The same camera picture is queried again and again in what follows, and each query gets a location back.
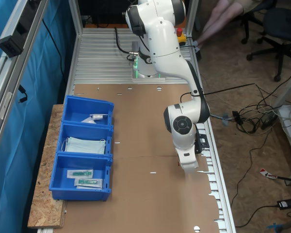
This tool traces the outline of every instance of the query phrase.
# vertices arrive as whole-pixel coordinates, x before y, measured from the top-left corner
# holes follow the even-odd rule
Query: green syringe
[[[77,171],[72,173],[73,176],[91,176],[92,172],[91,171]]]
[[[97,184],[98,181],[91,181],[91,180],[79,180],[79,184]]]

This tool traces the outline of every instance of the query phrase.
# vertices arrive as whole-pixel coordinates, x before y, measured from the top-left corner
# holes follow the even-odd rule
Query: red emergency stop button
[[[177,36],[181,36],[182,35],[182,28],[178,28],[177,29]]]

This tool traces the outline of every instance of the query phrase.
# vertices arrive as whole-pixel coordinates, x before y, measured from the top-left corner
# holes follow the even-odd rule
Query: person's leg
[[[201,48],[203,43],[219,32],[225,25],[227,25],[233,18],[243,12],[243,6],[235,2],[230,5],[225,12],[212,25],[205,30],[205,32],[197,39],[198,47]]]
[[[208,29],[217,19],[221,16],[221,14],[230,6],[230,2],[228,0],[219,0],[217,5],[211,12],[210,18],[208,19],[202,33]]]

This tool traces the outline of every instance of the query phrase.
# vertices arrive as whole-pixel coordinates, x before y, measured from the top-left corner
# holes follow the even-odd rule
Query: white package
[[[74,180],[74,186],[102,188],[102,179],[76,178]]]
[[[67,178],[92,178],[94,170],[68,170]]]
[[[101,120],[103,119],[103,116],[107,116],[108,114],[90,114],[89,116],[93,119],[93,120]]]
[[[96,122],[93,121],[93,119],[91,117],[88,117],[87,119],[81,121],[83,123],[92,123],[92,124],[96,124]]]
[[[101,190],[102,188],[86,187],[86,186],[77,186],[77,189],[99,189],[99,190]]]

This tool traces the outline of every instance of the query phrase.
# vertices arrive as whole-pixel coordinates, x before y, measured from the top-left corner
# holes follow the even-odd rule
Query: hole in cardboard
[[[200,228],[198,226],[194,226],[194,231],[195,232],[200,232]]]

